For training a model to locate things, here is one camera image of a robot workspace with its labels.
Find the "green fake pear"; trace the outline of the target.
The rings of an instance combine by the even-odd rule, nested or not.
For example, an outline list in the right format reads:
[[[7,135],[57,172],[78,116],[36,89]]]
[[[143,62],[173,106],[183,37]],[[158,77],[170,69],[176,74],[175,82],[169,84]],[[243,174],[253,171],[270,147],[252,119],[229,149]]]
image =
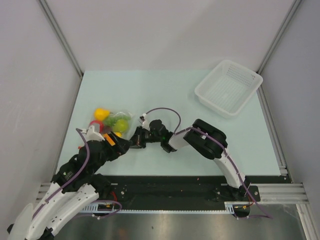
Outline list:
[[[129,128],[129,123],[125,119],[119,119],[115,122],[115,124],[112,127],[113,132],[120,132],[125,133]]]

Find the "clear zip top bag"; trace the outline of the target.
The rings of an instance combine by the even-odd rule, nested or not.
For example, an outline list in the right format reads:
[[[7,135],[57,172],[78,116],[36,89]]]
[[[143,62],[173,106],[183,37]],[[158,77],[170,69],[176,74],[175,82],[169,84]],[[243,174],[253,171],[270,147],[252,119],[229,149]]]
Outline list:
[[[101,135],[114,133],[118,137],[125,138],[129,132],[133,114],[127,110],[114,110],[108,108],[96,108],[89,126],[94,126]]]

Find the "green fake grapes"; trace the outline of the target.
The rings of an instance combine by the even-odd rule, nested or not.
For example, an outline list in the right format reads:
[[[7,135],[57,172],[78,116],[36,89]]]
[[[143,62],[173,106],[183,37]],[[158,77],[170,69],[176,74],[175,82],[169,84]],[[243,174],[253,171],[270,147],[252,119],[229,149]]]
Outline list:
[[[114,126],[118,120],[131,120],[131,116],[128,114],[125,114],[123,112],[118,113],[111,113],[107,118],[105,118],[102,122],[105,126]]]

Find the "red fake apple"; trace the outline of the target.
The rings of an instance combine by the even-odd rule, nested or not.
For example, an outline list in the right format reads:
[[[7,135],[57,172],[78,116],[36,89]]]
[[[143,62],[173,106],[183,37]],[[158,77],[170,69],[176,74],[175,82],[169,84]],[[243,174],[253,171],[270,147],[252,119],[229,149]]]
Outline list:
[[[89,123],[89,126],[93,126],[94,127],[94,131],[98,132],[98,133],[102,133],[104,130],[104,124],[102,121],[100,120],[93,120]]]

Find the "orange fake mango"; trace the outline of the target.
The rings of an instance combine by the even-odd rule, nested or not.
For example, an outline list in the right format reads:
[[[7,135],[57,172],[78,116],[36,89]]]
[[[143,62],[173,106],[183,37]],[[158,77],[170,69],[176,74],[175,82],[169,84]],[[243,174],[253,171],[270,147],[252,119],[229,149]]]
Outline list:
[[[114,132],[114,134],[120,138],[123,136],[121,132]]]

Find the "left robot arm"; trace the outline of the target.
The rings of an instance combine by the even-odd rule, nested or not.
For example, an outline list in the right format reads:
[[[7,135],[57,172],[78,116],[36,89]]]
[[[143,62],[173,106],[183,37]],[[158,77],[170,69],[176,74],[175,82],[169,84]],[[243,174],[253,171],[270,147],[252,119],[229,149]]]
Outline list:
[[[29,203],[7,228],[8,239],[52,240],[84,207],[110,196],[111,183],[97,171],[126,154],[132,142],[92,127],[76,131],[84,146],[52,177],[40,202]]]

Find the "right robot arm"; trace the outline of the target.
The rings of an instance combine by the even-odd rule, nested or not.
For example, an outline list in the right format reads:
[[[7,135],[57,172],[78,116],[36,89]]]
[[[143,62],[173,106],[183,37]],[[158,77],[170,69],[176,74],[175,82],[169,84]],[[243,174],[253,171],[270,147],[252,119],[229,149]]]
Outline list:
[[[138,126],[130,140],[134,149],[144,149],[149,143],[159,143],[167,153],[191,146],[204,158],[213,160],[223,173],[228,199],[242,201],[249,195],[251,181],[231,159],[227,136],[201,119],[196,119],[190,127],[176,133],[169,131],[161,120],[156,119],[149,123],[148,128]]]

